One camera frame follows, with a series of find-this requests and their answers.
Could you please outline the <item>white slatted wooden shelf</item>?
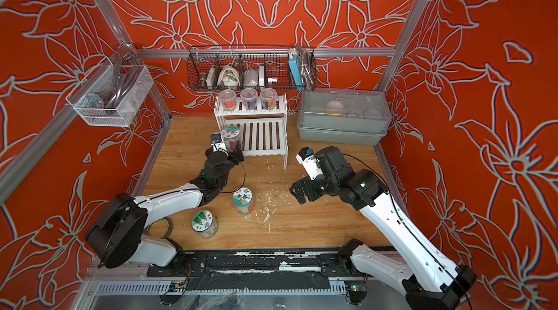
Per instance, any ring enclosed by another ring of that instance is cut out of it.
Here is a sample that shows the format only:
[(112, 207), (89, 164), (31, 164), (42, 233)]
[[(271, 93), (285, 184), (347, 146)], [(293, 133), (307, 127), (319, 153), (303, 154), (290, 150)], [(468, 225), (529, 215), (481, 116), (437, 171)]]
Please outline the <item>white slatted wooden shelf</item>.
[(245, 109), (239, 97), (233, 110), (226, 110), (220, 101), (215, 101), (214, 115), (219, 128), (240, 128), (241, 149), (246, 157), (281, 156), (283, 167), (287, 168), (289, 145), (285, 95), (278, 97), (272, 110), (263, 109), (261, 99), (257, 99), (257, 108), (253, 110)]

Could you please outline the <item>seed jar tree lid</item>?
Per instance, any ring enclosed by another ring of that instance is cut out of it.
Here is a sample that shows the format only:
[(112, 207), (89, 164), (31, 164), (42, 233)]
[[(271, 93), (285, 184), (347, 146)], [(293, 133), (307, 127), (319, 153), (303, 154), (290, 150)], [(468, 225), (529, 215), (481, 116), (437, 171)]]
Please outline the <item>seed jar tree lid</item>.
[(219, 225), (215, 216), (208, 210), (197, 212), (192, 220), (193, 231), (204, 239), (210, 239), (218, 232)]

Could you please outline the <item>seed jar strawberry lid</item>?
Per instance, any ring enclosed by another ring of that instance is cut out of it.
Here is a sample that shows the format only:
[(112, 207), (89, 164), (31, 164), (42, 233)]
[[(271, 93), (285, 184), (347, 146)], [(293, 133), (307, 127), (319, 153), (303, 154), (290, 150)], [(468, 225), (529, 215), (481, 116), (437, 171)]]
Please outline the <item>seed jar strawberry lid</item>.
[(233, 206), (241, 215), (248, 215), (254, 209), (255, 198), (252, 191), (241, 187), (233, 193)]

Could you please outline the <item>seed jar flower lid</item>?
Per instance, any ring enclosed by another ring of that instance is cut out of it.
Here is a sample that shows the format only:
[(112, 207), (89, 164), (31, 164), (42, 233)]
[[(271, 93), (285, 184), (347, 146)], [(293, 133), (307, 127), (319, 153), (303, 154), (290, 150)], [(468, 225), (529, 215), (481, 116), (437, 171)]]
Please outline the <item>seed jar flower lid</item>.
[(228, 126), (220, 131), (222, 141), (224, 141), (228, 152), (235, 152), (242, 139), (242, 132), (239, 127)]

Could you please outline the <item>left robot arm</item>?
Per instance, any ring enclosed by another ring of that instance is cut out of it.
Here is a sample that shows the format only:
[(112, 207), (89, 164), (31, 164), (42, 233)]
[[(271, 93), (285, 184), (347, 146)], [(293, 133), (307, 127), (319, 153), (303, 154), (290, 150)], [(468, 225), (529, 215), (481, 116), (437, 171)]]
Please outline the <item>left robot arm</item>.
[(87, 231), (86, 243), (108, 269), (127, 262), (167, 267), (178, 258), (181, 247), (170, 238), (146, 235), (147, 227), (209, 204), (224, 192), (230, 171), (243, 161), (241, 147), (229, 152), (213, 145), (206, 150), (204, 168), (186, 184), (155, 195), (116, 195)]

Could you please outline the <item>small clear cup red seeds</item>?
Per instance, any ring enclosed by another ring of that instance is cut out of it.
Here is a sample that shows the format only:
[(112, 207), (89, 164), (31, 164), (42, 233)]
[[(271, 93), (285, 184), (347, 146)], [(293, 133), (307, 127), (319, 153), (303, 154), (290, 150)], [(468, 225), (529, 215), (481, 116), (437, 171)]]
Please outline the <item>small clear cup red seeds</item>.
[(222, 106), (222, 109), (226, 112), (234, 111), (237, 107), (236, 92), (232, 89), (225, 89), (220, 91), (217, 99)]

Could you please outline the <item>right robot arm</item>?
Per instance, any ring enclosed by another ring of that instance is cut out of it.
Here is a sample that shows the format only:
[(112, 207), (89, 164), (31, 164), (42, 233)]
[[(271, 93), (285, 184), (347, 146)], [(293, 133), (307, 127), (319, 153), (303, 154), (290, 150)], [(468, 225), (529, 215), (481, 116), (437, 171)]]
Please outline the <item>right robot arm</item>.
[(457, 309), (477, 280), (466, 264), (457, 264), (436, 248), (370, 168), (354, 171), (337, 147), (318, 152), (302, 148), (296, 160), (307, 176), (289, 191), (299, 204), (324, 196), (338, 197), (367, 218), (392, 244), (402, 261), (373, 251), (352, 239), (339, 251), (348, 269), (370, 275), (402, 294), (412, 309)]

